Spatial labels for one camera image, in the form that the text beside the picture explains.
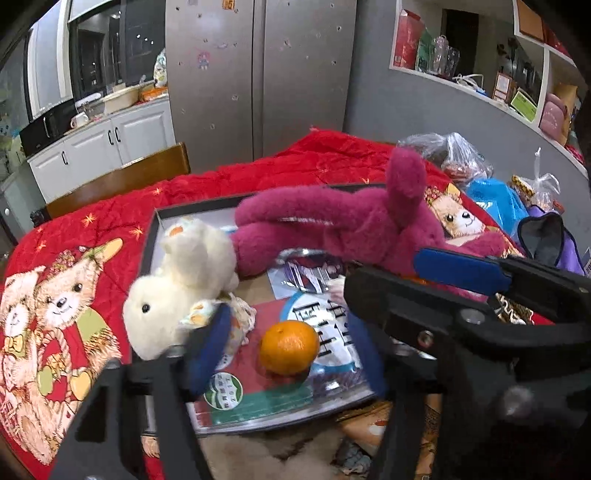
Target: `refrigerator door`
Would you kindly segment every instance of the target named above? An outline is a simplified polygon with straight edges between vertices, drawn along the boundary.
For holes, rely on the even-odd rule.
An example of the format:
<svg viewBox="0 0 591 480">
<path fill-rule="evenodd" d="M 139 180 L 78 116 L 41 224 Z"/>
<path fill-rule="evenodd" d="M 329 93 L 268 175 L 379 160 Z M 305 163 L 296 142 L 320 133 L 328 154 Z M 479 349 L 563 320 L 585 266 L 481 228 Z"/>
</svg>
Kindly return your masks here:
<svg viewBox="0 0 591 480">
<path fill-rule="evenodd" d="M 168 0 L 174 135 L 192 173 L 252 161 L 252 1 Z"/>
<path fill-rule="evenodd" d="M 356 0 L 267 1 L 264 156 L 283 150 L 311 126 L 342 130 L 356 9 Z"/>
</svg>

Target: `pink stuffed rabbit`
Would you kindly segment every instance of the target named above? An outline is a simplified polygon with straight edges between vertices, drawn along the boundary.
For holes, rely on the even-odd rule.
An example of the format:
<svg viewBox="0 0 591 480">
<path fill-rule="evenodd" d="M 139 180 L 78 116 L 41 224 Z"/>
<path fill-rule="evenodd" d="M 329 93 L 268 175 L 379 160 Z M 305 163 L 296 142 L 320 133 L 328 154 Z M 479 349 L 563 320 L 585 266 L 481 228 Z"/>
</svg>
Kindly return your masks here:
<svg viewBox="0 0 591 480">
<path fill-rule="evenodd" d="M 424 201 L 427 173 L 421 157 L 394 148 L 386 169 L 386 189 L 346 193 L 321 186 L 279 187 L 242 201 L 232 235 L 238 273 L 262 273 L 282 250 L 322 249 L 343 258 L 414 275 L 413 258 L 424 247 L 485 257 L 500 256 L 499 232 L 454 247 L 445 242 L 439 220 Z"/>
</svg>

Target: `kitchen cabinet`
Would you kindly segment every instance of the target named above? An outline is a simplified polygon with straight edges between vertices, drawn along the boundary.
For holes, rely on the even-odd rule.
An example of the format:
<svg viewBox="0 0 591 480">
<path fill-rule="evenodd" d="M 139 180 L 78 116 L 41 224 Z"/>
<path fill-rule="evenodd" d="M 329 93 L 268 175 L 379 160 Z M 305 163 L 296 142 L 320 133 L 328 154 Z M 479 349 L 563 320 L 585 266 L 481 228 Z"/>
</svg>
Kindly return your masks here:
<svg viewBox="0 0 591 480">
<path fill-rule="evenodd" d="M 123 165 L 174 145 L 170 104 L 161 102 L 111 120 Z"/>
<path fill-rule="evenodd" d="M 175 144 L 168 100 L 82 127 L 29 160 L 47 203 L 124 164 Z"/>
<path fill-rule="evenodd" d="M 64 139 L 66 164 L 76 186 L 120 168 L 119 151 L 111 122 L 101 122 Z"/>
<path fill-rule="evenodd" d="M 59 141 L 43 150 L 30 163 L 37 185 L 48 203 L 76 186 L 64 149 L 64 142 Z"/>
</svg>

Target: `pink bag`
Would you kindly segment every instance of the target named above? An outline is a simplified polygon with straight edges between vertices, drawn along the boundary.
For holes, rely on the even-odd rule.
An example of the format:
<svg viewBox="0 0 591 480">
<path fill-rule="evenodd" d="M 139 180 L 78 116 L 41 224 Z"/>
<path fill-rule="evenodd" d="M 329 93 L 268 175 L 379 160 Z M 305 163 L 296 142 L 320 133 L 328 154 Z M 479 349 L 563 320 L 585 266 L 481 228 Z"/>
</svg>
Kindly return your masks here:
<svg viewBox="0 0 591 480">
<path fill-rule="evenodd" d="M 542 120 L 540 121 L 540 130 L 550 138 L 558 141 L 566 113 L 567 108 L 564 102 L 552 93 L 547 94 Z"/>
</svg>

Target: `bow tie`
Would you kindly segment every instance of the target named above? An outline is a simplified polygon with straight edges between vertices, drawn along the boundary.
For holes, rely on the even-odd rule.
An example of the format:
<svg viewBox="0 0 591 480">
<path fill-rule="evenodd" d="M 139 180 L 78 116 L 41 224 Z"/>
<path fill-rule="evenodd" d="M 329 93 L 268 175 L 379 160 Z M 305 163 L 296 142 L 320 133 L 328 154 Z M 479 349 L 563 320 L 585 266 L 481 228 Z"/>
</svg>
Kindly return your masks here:
<svg viewBox="0 0 591 480">
<path fill-rule="evenodd" d="M 15 353 L 21 353 L 22 347 L 24 346 L 24 340 L 21 335 L 16 335 L 15 337 L 6 337 L 4 339 L 4 351 L 10 353 L 11 351 Z"/>
</svg>

